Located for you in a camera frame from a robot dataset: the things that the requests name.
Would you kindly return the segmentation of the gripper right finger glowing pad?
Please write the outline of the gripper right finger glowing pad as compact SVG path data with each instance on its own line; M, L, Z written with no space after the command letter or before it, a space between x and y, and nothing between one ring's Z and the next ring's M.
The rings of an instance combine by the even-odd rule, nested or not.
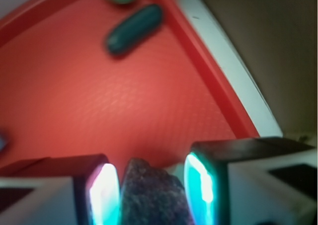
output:
M197 225L318 222L318 150L290 139L195 142L184 186Z

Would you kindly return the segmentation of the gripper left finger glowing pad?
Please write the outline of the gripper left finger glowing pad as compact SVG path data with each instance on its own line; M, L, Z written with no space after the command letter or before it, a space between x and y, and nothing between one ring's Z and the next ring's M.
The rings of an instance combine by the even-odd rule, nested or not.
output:
M3 225L116 225L117 170L103 154L19 160L0 170Z

